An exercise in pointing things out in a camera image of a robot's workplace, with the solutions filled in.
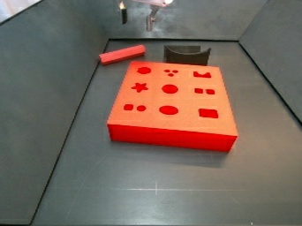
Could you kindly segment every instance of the black curved block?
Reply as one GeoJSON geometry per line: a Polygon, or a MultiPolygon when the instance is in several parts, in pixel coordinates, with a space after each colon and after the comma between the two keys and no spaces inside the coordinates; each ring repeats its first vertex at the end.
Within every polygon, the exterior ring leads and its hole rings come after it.
{"type": "Polygon", "coordinates": [[[207,66],[211,48],[200,52],[199,46],[164,46],[164,62],[207,66]]]}

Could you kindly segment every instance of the gray wall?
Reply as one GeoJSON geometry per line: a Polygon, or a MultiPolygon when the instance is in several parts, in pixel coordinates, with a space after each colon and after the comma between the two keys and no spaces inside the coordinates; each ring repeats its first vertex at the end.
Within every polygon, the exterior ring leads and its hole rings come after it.
{"type": "Polygon", "coordinates": [[[31,222],[107,38],[85,0],[43,1],[0,26],[0,223],[31,222]]]}
{"type": "Polygon", "coordinates": [[[239,42],[302,121],[302,1],[270,0],[239,42]]]}
{"type": "Polygon", "coordinates": [[[238,40],[267,0],[175,0],[156,15],[153,31],[145,31],[145,4],[125,0],[128,22],[121,26],[116,1],[89,0],[88,18],[111,38],[238,40]]]}

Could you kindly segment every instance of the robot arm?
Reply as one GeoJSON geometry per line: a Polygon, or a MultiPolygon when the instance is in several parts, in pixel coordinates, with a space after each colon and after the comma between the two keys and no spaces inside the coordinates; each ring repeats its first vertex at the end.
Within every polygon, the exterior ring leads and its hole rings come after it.
{"type": "MultiPolygon", "coordinates": [[[[124,24],[125,23],[125,6],[123,3],[123,0],[116,0],[116,1],[117,1],[120,11],[121,11],[123,24],[124,24]]],[[[152,23],[156,20],[156,13],[157,13],[159,9],[167,7],[173,2],[173,0],[132,0],[132,1],[143,3],[143,4],[149,4],[151,13],[145,17],[145,30],[149,32],[149,31],[152,31],[152,23]]]]}

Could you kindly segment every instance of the red box side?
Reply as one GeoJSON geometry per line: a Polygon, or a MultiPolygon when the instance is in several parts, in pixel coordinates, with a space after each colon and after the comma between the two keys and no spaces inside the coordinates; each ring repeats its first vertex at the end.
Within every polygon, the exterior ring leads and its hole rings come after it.
{"type": "Polygon", "coordinates": [[[108,124],[115,141],[228,152],[236,136],[108,124]]]}

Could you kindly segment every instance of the black object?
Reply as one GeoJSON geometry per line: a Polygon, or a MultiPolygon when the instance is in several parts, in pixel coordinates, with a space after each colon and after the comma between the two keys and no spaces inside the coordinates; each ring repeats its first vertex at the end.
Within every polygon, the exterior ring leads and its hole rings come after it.
{"type": "Polygon", "coordinates": [[[153,22],[152,22],[151,16],[148,15],[148,16],[145,16],[145,30],[147,30],[147,32],[151,32],[152,28],[153,28],[153,22]]]}
{"type": "Polygon", "coordinates": [[[121,12],[121,23],[125,24],[127,23],[127,8],[120,10],[121,12]]]}
{"type": "Polygon", "coordinates": [[[164,62],[207,66],[211,48],[200,52],[200,46],[164,46],[164,62]]]}

